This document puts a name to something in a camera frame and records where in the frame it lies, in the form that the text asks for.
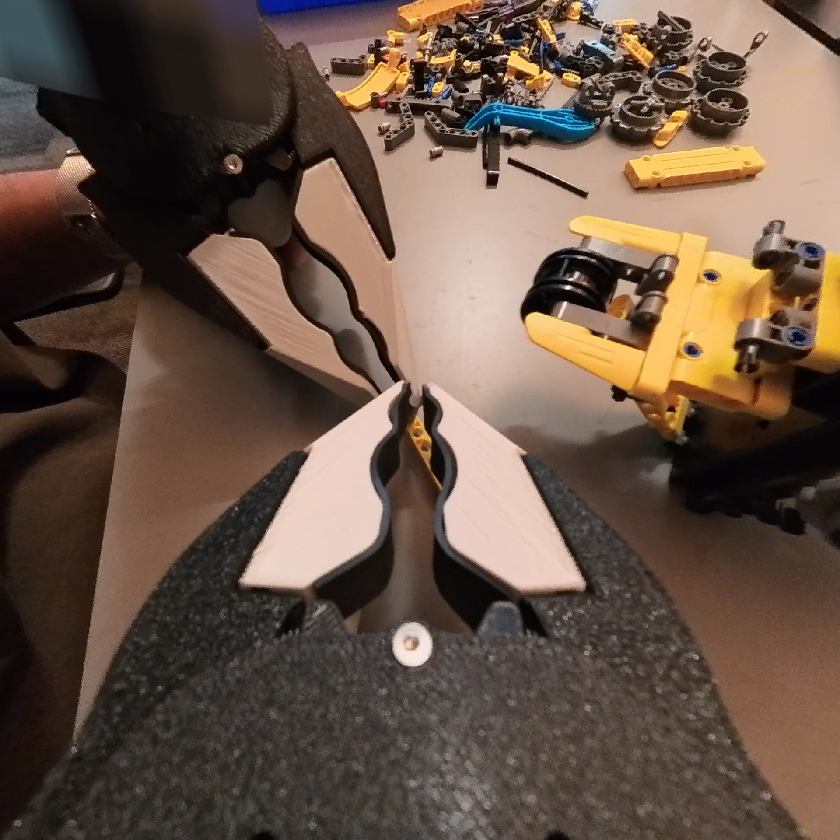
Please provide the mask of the pile of toy building parts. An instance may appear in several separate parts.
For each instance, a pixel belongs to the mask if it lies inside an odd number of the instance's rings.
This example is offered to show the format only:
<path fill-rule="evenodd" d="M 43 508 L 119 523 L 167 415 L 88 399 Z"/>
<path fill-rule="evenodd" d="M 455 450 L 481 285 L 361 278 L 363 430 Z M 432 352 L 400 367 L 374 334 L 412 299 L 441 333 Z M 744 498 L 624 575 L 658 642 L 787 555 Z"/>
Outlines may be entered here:
<path fill-rule="evenodd" d="M 446 149 L 479 146 L 486 184 L 494 187 L 503 146 L 552 139 L 497 125 L 465 130 L 466 122 L 489 103 L 572 109 L 594 120 L 597 131 L 610 130 L 602 78 L 634 66 L 604 40 L 603 28 L 613 23 L 595 15 L 597 5 L 411 2 L 397 11 L 399 29 L 374 39 L 358 56 L 331 58 L 322 75 L 326 81 L 360 79 L 338 94 L 347 109 L 395 113 L 393 122 L 378 127 L 386 151 L 412 137 L 415 119 L 422 118 L 433 142 L 430 159 Z"/>

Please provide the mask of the yellow brick-built vehicle model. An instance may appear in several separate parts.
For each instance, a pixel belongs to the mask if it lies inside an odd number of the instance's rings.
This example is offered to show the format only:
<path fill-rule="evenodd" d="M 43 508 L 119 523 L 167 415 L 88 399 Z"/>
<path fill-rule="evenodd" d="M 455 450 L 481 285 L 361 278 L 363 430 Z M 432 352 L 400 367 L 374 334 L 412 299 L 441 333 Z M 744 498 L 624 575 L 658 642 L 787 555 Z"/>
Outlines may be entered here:
<path fill-rule="evenodd" d="M 633 402 L 688 509 L 838 546 L 839 261 L 767 223 L 749 259 L 695 234 L 577 217 L 539 266 L 530 340 Z"/>

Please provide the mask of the yellow perforated toy beam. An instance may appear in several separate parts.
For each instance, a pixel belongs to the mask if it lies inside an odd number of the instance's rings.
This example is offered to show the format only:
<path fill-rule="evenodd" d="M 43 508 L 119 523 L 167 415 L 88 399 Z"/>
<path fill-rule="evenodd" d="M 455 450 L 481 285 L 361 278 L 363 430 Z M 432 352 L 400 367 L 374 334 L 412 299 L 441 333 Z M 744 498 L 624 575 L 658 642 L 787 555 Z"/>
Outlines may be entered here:
<path fill-rule="evenodd" d="M 421 459 L 425 472 L 430 480 L 432 480 L 437 491 L 442 488 L 442 483 L 436 477 L 432 467 L 432 453 L 433 442 L 429 436 L 425 425 L 419 415 L 415 415 L 414 419 L 409 423 L 406 429 L 406 435 L 411 441 L 417 456 Z"/>

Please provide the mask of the long yellow ribbed panel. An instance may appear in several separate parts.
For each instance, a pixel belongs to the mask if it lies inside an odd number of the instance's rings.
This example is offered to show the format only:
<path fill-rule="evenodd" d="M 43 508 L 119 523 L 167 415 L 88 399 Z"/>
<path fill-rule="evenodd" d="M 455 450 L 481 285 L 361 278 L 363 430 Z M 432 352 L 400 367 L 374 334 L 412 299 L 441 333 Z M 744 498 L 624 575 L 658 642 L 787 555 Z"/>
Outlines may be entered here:
<path fill-rule="evenodd" d="M 623 173 L 635 189 L 670 188 L 739 181 L 761 173 L 765 165 L 753 146 L 713 146 L 646 154 L 625 163 Z"/>

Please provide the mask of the person's olive clothing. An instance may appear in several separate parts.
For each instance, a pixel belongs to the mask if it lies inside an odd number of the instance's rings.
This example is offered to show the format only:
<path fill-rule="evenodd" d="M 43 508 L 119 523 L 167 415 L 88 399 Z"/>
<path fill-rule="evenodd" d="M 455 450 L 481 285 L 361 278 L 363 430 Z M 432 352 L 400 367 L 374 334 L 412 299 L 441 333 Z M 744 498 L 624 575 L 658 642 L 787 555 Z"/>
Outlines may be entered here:
<path fill-rule="evenodd" d="M 74 730 L 125 373 L 21 335 L 1 351 L 4 831 Z"/>

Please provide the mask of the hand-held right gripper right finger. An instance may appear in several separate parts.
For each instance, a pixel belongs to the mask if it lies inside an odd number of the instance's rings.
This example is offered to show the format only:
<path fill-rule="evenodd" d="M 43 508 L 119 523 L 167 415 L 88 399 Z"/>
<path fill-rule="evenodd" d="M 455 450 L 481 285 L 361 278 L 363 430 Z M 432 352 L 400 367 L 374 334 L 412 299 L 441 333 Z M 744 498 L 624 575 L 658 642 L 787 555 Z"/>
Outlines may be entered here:
<path fill-rule="evenodd" d="M 434 512 L 434 579 L 464 621 L 494 603 L 584 592 L 586 580 L 526 453 L 437 385 L 423 388 Z"/>

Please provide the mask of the thin black rod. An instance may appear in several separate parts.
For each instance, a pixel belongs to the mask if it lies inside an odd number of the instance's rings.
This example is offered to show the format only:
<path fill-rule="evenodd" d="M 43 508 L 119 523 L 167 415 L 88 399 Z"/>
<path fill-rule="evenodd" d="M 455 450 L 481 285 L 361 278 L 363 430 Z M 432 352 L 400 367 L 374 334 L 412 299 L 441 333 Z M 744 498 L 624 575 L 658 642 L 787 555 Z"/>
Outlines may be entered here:
<path fill-rule="evenodd" d="M 589 191 L 585 190 L 584 188 L 573 184 L 572 182 L 569 182 L 561 176 L 551 173 L 550 171 L 546 171 L 536 165 L 525 161 L 521 161 L 519 159 L 514 158 L 513 156 L 508 156 L 507 162 L 510 166 L 514 167 L 515 169 L 533 175 L 544 182 L 558 186 L 559 188 L 565 190 L 568 193 L 574 194 L 584 199 L 588 198 L 589 196 Z"/>

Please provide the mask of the person's left forearm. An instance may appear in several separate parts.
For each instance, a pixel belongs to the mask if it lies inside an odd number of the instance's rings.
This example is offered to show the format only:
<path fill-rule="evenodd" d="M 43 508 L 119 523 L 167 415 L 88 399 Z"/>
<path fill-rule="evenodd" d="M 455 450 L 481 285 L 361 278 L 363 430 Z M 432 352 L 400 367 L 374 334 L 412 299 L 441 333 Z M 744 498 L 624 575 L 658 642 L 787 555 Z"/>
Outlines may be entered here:
<path fill-rule="evenodd" d="M 62 275 L 95 279 L 129 264 L 83 240 L 65 219 L 58 171 L 21 171 L 1 177 L 2 276 Z"/>

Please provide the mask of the group of dark toy wheels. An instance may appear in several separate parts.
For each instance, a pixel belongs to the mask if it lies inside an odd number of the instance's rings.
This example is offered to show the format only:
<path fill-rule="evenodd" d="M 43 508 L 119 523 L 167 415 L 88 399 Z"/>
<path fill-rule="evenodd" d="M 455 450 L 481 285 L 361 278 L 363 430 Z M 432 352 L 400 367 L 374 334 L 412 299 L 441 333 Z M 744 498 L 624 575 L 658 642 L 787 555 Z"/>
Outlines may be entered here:
<path fill-rule="evenodd" d="M 619 140 L 653 144 L 669 114 L 680 109 L 689 111 L 683 127 L 712 139 L 728 137 L 747 122 L 750 105 L 742 86 L 767 32 L 756 34 L 742 53 L 721 49 L 711 38 L 695 40 L 687 18 L 664 12 L 651 26 L 622 20 L 602 33 L 634 66 L 602 78 L 610 130 Z"/>

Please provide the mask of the blue plastic curved part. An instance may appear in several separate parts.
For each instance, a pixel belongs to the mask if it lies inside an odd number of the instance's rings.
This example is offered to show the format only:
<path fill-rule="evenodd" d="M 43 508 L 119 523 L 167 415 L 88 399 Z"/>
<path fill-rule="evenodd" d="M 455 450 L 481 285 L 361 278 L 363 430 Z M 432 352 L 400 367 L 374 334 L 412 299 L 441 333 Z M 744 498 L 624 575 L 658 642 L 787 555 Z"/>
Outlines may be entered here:
<path fill-rule="evenodd" d="M 478 131 L 489 125 L 531 130 L 563 144 L 588 140 L 598 128 L 594 120 L 579 117 L 571 108 L 540 109 L 494 101 L 471 117 L 465 130 Z"/>

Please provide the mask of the blue plastic bin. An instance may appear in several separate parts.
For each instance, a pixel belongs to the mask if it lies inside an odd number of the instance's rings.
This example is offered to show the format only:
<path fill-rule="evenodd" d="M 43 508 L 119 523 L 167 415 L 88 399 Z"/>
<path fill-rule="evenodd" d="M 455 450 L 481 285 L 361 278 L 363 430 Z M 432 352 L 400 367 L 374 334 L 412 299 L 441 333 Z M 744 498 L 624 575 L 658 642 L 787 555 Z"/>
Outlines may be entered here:
<path fill-rule="evenodd" d="M 356 0 L 278 0 L 278 1 L 258 1 L 259 10 L 266 15 L 270 14 L 290 14 L 296 12 L 310 11 L 321 8 L 332 8 L 349 5 L 370 5 L 375 4 L 376 1 L 356 1 Z"/>

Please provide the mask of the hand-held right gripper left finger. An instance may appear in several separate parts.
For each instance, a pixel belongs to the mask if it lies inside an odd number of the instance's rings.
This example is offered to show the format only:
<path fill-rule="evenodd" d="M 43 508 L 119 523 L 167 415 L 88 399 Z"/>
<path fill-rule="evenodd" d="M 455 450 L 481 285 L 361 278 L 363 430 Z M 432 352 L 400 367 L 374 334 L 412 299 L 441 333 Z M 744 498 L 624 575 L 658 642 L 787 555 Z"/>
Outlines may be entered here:
<path fill-rule="evenodd" d="M 387 486 L 405 427 L 398 382 L 313 442 L 239 586 L 330 601 L 343 617 L 381 594 L 393 567 Z"/>

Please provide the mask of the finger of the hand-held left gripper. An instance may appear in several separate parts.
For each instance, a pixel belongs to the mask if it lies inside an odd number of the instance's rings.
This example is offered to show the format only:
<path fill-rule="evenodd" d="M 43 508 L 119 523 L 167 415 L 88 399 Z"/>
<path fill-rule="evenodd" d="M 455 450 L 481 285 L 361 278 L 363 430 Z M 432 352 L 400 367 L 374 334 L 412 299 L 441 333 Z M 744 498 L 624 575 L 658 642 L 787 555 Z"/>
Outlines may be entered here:
<path fill-rule="evenodd" d="M 386 255 L 371 222 L 329 157 L 300 170 L 293 226 L 305 249 L 340 281 L 353 320 L 370 335 L 394 381 L 414 383 L 414 357 L 394 258 Z"/>
<path fill-rule="evenodd" d="M 331 333 L 299 308 L 268 246 L 211 234 L 187 260 L 264 340 L 269 356 L 340 396 L 382 393 L 341 356 Z"/>

